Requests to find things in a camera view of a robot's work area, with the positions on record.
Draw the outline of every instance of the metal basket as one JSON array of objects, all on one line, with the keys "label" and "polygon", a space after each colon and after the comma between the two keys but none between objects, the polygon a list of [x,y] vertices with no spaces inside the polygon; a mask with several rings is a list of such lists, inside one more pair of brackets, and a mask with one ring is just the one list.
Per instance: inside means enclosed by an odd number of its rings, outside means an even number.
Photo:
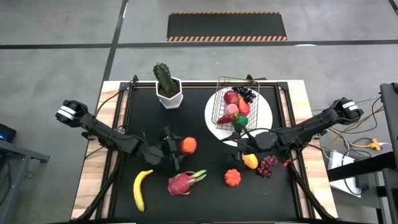
[{"label": "metal basket", "polygon": [[216,95],[213,104],[213,113],[211,115],[211,122],[216,125],[217,129],[224,129],[228,131],[234,131],[234,126],[232,123],[217,124],[219,118],[224,116],[224,111],[227,104],[224,101],[224,94],[232,90],[232,86],[242,85],[254,91],[256,95],[253,103],[250,103],[250,113],[248,116],[248,125],[246,129],[251,130],[257,127],[257,112],[259,106],[259,93],[260,93],[260,83],[255,80],[245,80],[242,78],[232,78],[232,77],[219,77],[216,87]]}]

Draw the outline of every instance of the hexagonal pot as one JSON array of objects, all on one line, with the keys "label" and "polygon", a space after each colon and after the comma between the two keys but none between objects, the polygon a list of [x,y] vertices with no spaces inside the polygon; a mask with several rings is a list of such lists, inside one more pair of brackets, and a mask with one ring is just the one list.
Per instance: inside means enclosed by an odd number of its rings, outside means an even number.
[{"label": "hexagonal pot", "polygon": [[176,81],[180,85],[180,91],[171,98],[167,98],[159,94],[159,82],[156,81],[156,95],[159,98],[159,101],[163,104],[166,109],[175,109],[178,108],[182,102],[184,96],[182,95],[182,84],[181,79],[172,77],[174,81]]}]

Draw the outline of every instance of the red apple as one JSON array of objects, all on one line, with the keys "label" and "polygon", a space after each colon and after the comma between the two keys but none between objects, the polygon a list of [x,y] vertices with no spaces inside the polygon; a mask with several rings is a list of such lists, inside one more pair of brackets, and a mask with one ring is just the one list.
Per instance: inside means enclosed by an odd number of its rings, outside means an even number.
[{"label": "red apple", "polygon": [[229,104],[236,104],[236,103],[238,103],[238,99],[239,99],[238,94],[235,93],[233,90],[227,91],[227,92],[224,94],[224,100],[225,100],[226,104],[228,104],[228,105],[229,105]]},{"label": "red apple", "polygon": [[243,97],[239,97],[238,100],[238,109],[239,112],[245,116],[247,116],[250,113],[250,106],[248,103],[243,99]]}]

